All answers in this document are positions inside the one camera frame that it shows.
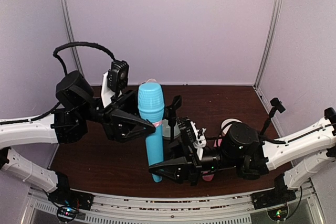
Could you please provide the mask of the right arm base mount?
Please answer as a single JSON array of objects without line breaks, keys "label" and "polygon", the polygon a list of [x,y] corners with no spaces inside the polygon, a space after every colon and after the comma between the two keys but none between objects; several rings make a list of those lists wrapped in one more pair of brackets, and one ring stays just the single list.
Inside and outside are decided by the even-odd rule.
[{"label": "right arm base mount", "polygon": [[268,217],[274,221],[288,220],[288,202],[297,198],[296,189],[290,190],[284,181],[284,174],[275,178],[274,188],[251,194],[251,200],[255,210],[267,208]]}]

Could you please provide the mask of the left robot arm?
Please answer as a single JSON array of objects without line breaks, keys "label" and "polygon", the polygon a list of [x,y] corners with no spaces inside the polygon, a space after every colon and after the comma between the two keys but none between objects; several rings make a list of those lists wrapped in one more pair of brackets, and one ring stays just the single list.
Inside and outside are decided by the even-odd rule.
[{"label": "left robot arm", "polygon": [[1,120],[1,170],[47,193],[69,193],[68,177],[20,156],[14,147],[24,144],[68,144],[88,133],[88,122],[102,125],[106,137],[127,142],[155,132],[155,126],[142,119],[137,92],[127,90],[129,65],[113,60],[104,74],[102,90],[95,97],[93,88],[77,70],[65,72],[56,86],[57,104],[49,111],[23,119]]}]

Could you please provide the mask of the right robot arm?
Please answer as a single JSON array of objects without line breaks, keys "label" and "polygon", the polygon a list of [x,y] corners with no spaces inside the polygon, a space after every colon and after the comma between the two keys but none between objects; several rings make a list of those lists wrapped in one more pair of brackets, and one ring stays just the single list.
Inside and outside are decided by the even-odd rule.
[{"label": "right robot arm", "polygon": [[224,134],[216,146],[208,146],[204,129],[196,129],[189,118],[178,120],[180,139],[170,145],[172,159],[149,167],[149,172],[176,183],[235,168],[238,177],[259,179],[294,159],[303,160],[286,171],[280,183],[298,189],[323,166],[335,161],[335,110],[327,108],[315,124],[291,135],[269,139],[237,119],[222,123]]}]

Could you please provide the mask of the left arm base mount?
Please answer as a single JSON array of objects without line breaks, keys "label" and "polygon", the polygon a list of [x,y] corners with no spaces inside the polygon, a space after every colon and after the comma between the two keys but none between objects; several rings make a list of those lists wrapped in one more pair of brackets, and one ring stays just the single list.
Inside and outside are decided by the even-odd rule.
[{"label": "left arm base mount", "polygon": [[90,193],[70,189],[67,175],[56,172],[56,189],[46,193],[48,200],[57,208],[56,217],[63,223],[73,221],[80,210],[91,210],[94,196]]}]

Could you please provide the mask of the blue toy microphone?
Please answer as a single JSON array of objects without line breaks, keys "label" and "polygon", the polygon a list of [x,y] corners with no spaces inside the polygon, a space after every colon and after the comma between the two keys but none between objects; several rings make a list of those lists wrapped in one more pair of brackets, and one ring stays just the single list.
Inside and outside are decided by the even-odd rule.
[{"label": "blue toy microphone", "polygon": [[149,166],[164,161],[162,127],[164,108],[164,96],[160,84],[148,82],[139,86],[138,109],[140,117],[153,125],[151,133],[145,139]]}]

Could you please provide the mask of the pink toy microphone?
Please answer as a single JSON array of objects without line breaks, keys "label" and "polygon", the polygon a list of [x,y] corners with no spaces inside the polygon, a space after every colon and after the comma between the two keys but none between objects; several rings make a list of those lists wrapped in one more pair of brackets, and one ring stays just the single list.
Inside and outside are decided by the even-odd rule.
[{"label": "pink toy microphone", "polygon": [[[222,139],[215,140],[213,146],[219,147],[221,145]],[[207,173],[206,175],[203,175],[202,179],[206,182],[210,182],[214,178],[214,174]]]}]

